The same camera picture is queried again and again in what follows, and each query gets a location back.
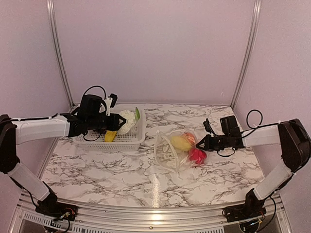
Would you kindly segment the aluminium frame post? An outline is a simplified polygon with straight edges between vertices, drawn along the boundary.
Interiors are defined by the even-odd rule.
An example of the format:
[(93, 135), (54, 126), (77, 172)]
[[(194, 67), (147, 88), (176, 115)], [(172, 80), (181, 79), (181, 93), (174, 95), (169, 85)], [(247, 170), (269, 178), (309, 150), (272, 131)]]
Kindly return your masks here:
[(242, 92), (242, 86), (246, 78), (246, 74), (248, 71), (249, 62), (252, 56), (252, 52), (255, 46), (256, 37), (258, 33), (258, 27), (259, 27), (259, 19), (260, 19), (260, 12), (261, 12), (261, 6), (262, 1), (261, 0), (255, 0), (254, 1), (254, 7), (253, 7), (253, 13), (251, 18), (251, 25), (250, 25), (250, 31), (249, 36), (246, 43), (246, 49), (242, 61), (242, 66), (240, 69), (238, 81), (234, 90), (233, 97), (231, 99), (230, 107), (234, 110), (237, 106), (240, 94)]
[(68, 101), (68, 104), (70, 108), (74, 107), (74, 101), (72, 97), (72, 93), (69, 87), (69, 82), (66, 74), (65, 64), (63, 61), (63, 56), (61, 52), (61, 46), (58, 36), (58, 30), (57, 30), (57, 23), (56, 23), (56, 15), (55, 15), (55, 8), (54, 8), (54, 1), (53, 0), (47, 0), (47, 10), (48, 10), (48, 16), (49, 16), (49, 22), (50, 22), (50, 28), (52, 33), (52, 40), (53, 40), (53, 46), (54, 51), (56, 55), (56, 60), (58, 64), (58, 68), (60, 71), (60, 77), (61, 81), (64, 87), (65, 95)]

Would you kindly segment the yellow fake corn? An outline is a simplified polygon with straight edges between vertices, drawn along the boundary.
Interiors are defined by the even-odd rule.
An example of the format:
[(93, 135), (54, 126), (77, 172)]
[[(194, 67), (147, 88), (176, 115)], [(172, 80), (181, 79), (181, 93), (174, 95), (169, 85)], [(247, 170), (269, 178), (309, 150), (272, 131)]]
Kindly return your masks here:
[(117, 131), (106, 131), (104, 135), (105, 142), (113, 142), (114, 138), (116, 137)]
[(189, 151), (192, 148), (192, 144), (183, 136), (172, 136), (170, 142), (176, 149), (181, 151)]

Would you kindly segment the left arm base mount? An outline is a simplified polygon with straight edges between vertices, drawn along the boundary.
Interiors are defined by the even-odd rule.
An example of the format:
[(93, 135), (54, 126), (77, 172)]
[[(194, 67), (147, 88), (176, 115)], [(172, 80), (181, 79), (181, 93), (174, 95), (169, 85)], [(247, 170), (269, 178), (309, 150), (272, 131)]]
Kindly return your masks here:
[(59, 202), (57, 196), (50, 193), (43, 201), (37, 201), (35, 211), (58, 220), (62, 217), (69, 221), (74, 221), (77, 214), (77, 206)]

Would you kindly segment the right aluminium frame post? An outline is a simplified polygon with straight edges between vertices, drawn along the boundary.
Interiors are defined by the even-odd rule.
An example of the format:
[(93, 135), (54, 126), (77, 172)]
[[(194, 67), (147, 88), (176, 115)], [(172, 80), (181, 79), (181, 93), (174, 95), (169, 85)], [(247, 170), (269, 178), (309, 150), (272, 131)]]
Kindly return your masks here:
[(260, 19), (260, 12), (261, 12), (261, 6), (262, 1), (261, 0), (255, 0), (254, 1), (254, 7), (253, 7), (253, 13), (251, 18), (251, 25), (250, 25), (250, 31), (249, 36), (246, 43), (246, 49), (242, 61), (242, 66), (240, 69), (238, 81), (234, 90), (233, 97), (231, 99), (230, 107), (234, 110), (237, 106), (240, 94), (242, 92), (242, 86), (246, 78), (246, 74), (248, 71), (249, 62), (252, 56), (252, 52), (255, 46), (256, 37), (258, 33), (258, 27), (259, 27), (259, 19)]

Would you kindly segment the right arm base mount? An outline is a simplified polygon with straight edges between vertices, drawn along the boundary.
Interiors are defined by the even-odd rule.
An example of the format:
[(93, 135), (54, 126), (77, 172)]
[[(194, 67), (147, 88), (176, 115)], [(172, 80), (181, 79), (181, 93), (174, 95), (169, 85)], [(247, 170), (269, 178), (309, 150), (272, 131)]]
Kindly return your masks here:
[(246, 194), (243, 204), (225, 207), (222, 211), (222, 215), (226, 218), (227, 222), (258, 217), (266, 214), (264, 202), (265, 200), (259, 200), (251, 190)]

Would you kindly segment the front aluminium rail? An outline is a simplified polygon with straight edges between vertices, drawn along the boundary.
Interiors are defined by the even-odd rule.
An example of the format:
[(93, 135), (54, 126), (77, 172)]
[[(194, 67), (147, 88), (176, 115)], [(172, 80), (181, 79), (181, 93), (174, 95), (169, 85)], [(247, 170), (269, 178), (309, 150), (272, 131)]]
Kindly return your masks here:
[(17, 202), (9, 233), (32, 232), (45, 228), (71, 233), (240, 233), (240, 225), (247, 221), (227, 222), (223, 209), (227, 203), (195, 207), (127, 207), (60, 200), (77, 206), (76, 218), (70, 224), (52, 223), (50, 216), (35, 212), (30, 196), (23, 192)]

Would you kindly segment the left aluminium frame post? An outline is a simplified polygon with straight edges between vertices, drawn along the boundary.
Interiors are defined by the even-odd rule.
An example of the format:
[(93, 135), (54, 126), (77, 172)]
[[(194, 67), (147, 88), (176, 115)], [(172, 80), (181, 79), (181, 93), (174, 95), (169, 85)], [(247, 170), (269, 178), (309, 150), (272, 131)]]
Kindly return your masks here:
[(48, 10), (48, 16), (49, 16), (49, 22), (50, 22), (50, 28), (52, 33), (52, 40), (53, 40), (53, 46), (54, 51), (56, 55), (56, 60), (58, 64), (58, 68), (60, 71), (60, 77), (61, 81), (64, 87), (65, 95), (68, 101), (68, 104), (70, 108), (74, 107), (74, 101), (72, 97), (72, 93), (69, 87), (69, 82), (66, 74), (65, 64), (63, 61), (63, 56), (61, 52), (61, 46), (58, 36), (58, 30), (57, 30), (57, 23), (56, 23), (56, 15), (55, 15), (55, 8), (54, 8), (54, 1), (53, 0), (47, 0), (47, 10)]

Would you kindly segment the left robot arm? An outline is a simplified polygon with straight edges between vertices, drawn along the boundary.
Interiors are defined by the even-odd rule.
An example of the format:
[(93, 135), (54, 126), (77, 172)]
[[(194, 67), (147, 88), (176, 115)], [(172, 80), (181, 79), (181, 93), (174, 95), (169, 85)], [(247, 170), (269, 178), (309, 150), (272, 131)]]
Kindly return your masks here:
[(0, 172), (37, 199), (36, 207), (51, 216), (61, 212), (61, 204), (51, 188), (41, 181), (18, 154), (27, 146), (42, 146), (54, 139), (86, 136), (90, 131), (118, 131), (126, 119), (111, 112), (116, 94), (103, 97), (85, 91), (71, 112), (43, 117), (0, 116)]

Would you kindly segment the white plastic basket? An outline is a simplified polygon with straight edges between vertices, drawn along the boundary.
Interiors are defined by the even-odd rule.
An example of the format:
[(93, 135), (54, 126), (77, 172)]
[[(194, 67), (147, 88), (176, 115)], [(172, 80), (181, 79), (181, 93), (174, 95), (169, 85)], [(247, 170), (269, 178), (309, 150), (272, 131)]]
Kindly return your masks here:
[(119, 107), (114, 112), (127, 118), (125, 111), (131, 111), (133, 114), (139, 114), (135, 117), (135, 125), (132, 127), (129, 124), (110, 133), (109, 136), (114, 136), (111, 142), (106, 141), (105, 134), (100, 134), (95, 131), (89, 131), (86, 136), (80, 135), (74, 137), (73, 142), (81, 148), (89, 151), (104, 151), (104, 152), (120, 152), (120, 151), (137, 151), (145, 140), (146, 134), (146, 116), (141, 107)]

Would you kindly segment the orange fake pumpkin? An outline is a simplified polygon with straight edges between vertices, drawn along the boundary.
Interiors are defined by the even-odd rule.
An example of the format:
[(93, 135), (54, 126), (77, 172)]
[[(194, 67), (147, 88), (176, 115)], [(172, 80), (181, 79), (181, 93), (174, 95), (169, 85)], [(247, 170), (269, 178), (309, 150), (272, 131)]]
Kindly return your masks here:
[(196, 144), (196, 138), (195, 135), (189, 132), (185, 132), (184, 136), (186, 137), (186, 139), (192, 144), (195, 145)]

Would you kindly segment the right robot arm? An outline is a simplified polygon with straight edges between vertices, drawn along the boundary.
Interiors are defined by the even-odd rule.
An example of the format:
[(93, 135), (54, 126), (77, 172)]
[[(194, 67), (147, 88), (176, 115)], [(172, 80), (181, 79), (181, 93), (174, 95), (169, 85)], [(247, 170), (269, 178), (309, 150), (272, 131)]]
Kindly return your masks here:
[(206, 119), (203, 123), (207, 132), (196, 147), (208, 152), (220, 153), (225, 149), (237, 151), (251, 148), (263, 149), (269, 155), (274, 153), (274, 167), (264, 179), (245, 196), (241, 206), (244, 217), (252, 217), (260, 205), (276, 191), (282, 189), (311, 158), (311, 138), (300, 119), (263, 124), (241, 130), (234, 115), (220, 119), (221, 134), (216, 133)]

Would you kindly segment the red fake fruit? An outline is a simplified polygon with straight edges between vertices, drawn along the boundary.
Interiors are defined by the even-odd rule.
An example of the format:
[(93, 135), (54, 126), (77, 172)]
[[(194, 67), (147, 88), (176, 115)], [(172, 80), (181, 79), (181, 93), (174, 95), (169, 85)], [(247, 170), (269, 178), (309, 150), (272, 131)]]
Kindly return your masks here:
[(206, 158), (207, 154), (200, 149), (192, 148), (189, 151), (189, 160), (192, 166), (203, 165)]

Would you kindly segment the white fake cauliflower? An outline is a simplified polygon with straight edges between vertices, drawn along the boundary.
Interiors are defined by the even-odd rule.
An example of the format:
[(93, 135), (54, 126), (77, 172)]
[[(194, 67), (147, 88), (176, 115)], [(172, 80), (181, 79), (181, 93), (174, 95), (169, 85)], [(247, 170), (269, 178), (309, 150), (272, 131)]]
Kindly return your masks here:
[(118, 134), (128, 133), (139, 121), (140, 111), (136, 107), (135, 110), (122, 110), (120, 116), (126, 119), (126, 123), (118, 130)]

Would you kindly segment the clear zip top bag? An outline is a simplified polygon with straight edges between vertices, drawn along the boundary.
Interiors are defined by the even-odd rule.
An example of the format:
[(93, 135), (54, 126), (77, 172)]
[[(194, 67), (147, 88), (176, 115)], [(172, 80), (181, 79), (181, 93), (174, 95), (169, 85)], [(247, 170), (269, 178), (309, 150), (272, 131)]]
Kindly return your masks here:
[(164, 133), (161, 131), (157, 131), (156, 132), (156, 139), (155, 139), (155, 145), (154, 145), (154, 158), (156, 160), (156, 148), (159, 144), (161, 143), (165, 143), (165, 144), (169, 144), (172, 148), (172, 150), (175, 152), (176, 155), (176, 168), (175, 169), (170, 169), (170, 168), (165, 168), (163, 166), (164, 169), (170, 171), (170, 172), (174, 172), (174, 173), (178, 173), (184, 170), (187, 170), (191, 167), (193, 167), (191, 165), (191, 162), (189, 160), (189, 151), (181, 151), (176, 149), (170, 142), (170, 139), (172, 136), (178, 135), (178, 136), (184, 136), (185, 132), (189, 132), (195, 135), (195, 133), (193, 131), (190, 130), (180, 130), (180, 131), (172, 131), (170, 133)]

